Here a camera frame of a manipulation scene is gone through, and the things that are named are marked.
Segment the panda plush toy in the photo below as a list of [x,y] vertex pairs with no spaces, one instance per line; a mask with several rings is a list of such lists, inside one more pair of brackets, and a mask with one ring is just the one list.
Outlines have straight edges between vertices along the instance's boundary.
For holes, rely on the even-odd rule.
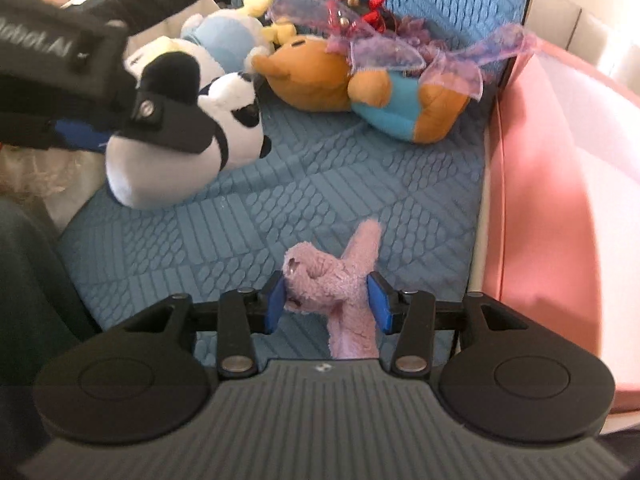
[[227,72],[204,48],[166,36],[125,66],[138,80],[134,117],[105,149],[107,185],[122,206],[178,204],[270,153],[253,74]]

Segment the pink bunny plush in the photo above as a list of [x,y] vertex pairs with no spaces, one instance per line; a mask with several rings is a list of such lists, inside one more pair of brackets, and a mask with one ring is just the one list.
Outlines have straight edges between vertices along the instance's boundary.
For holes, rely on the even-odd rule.
[[334,360],[376,359],[376,325],[369,307],[367,277],[378,261],[382,226],[359,223],[339,256],[300,242],[284,255],[285,309],[326,318]]

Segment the white blue duck plush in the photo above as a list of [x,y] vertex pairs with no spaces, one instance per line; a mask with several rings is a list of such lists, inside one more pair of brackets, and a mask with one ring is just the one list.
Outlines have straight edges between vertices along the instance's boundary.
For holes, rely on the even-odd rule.
[[182,25],[180,38],[203,47],[226,73],[253,73],[255,55],[272,55],[277,46],[296,36],[291,23],[262,22],[274,0],[242,0],[203,16],[194,14]]

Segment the purple organza fairy wings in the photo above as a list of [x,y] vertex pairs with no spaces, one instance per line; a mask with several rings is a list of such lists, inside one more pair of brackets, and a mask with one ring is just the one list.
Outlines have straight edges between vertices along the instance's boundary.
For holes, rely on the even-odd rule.
[[396,32],[378,32],[338,0],[274,0],[268,11],[275,23],[291,23],[326,36],[328,50],[344,54],[354,73],[391,70],[477,101],[483,96],[486,65],[539,47],[537,36],[520,24],[508,23],[472,46],[451,50],[432,36],[424,18],[397,17]]

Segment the brown bear plush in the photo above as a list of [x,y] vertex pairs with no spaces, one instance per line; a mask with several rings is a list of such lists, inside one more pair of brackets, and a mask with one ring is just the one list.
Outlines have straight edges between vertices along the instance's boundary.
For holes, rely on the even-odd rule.
[[286,104],[311,113],[354,112],[394,139],[433,144],[442,140],[470,98],[439,84],[387,70],[352,73],[329,41],[295,36],[270,55],[255,55],[254,70]]

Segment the blue textured bedspread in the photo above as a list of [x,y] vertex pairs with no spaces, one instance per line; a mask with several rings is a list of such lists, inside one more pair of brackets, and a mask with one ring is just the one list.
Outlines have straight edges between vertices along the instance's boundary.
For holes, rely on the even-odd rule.
[[[527,0],[387,3],[458,48],[521,21]],[[64,231],[62,258],[96,322],[111,327],[173,292],[208,301],[260,286],[301,240],[339,254],[374,217],[384,278],[456,301],[469,281],[493,97],[486,90],[471,103],[442,142],[414,146],[356,115],[306,114],[262,89],[266,158],[168,209],[134,211],[97,192]]]

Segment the pink storage box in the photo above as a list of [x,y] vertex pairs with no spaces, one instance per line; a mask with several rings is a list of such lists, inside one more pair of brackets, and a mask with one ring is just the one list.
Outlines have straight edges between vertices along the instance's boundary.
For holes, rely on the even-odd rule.
[[515,61],[488,130],[482,287],[598,356],[639,407],[639,99],[542,44]]

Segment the white bedside furniture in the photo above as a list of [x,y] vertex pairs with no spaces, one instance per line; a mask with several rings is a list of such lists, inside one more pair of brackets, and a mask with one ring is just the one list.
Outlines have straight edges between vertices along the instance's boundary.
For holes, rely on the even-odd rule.
[[639,92],[639,0],[529,0],[525,26]]

